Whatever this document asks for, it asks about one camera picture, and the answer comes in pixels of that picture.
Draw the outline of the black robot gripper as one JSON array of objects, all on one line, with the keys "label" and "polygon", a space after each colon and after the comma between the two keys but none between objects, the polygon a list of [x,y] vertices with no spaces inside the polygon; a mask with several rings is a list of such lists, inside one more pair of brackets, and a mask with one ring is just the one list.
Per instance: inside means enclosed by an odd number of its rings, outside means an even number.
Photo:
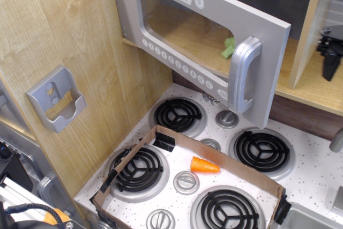
[{"label": "black robot gripper", "polygon": [[316,51],[324,56],[322,76],[331,81],[342,58],[342,25],[325,26],[320,35]]}]

